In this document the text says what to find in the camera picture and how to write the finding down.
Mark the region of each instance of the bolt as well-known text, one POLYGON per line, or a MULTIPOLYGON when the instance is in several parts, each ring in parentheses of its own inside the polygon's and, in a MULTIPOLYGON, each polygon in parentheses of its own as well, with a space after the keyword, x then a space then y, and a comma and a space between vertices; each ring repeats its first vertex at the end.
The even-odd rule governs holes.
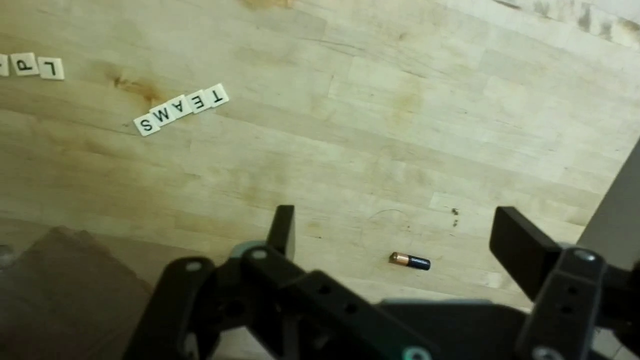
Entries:
POLYGON ((563 356, 548 347, 535 347, 534 349, 534 360, 563 360, 563 356))
POLYGON ((431 354, 420 347, 403 349, 402 360, 431 360, 431 354))
POLYGON ((583 262, 595 262, 595 257, 591 252, 583 251, 583 249, 577 249, 573 255, 577 258, 581 258, 583 262))
POLYGON ((202 262, 186 262, 183 271, 197 272, 202 269, 202 262))
POLYGON ((252 258, 253 258, 253 261, 263 261, 263 258, 267 258, 267 252, 262 251, 262 249, 258 249, 258 251, 252 252, 252 258))

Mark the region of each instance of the black mechanical part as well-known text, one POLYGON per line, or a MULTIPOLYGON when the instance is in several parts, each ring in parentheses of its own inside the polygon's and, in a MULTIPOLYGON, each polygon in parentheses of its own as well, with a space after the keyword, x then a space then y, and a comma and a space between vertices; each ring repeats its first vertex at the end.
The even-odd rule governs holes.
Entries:
POLYGON ((287 261, 294 208, 279 207, 263 244, 214 269, 172 262, 126 359, 208 359, 224 330, 246 327, 274 359, 595 359, 593 327, 637 354, 637 269, 611 269, 555 247, 513 208, 498 208, 489 249, 534 300, 532 315, 486 303, 367 304, 287 261))
POLYGON ((204 282, 214 282, 208 258, 181 258, 165 266, 126 350, 126 360, 183 359, 208 354, 218 334, 193 327, 193 310, 204 282))
POLYGON ((534 300, 562 249, 516 208, 496 208, 489 251, 534 300))

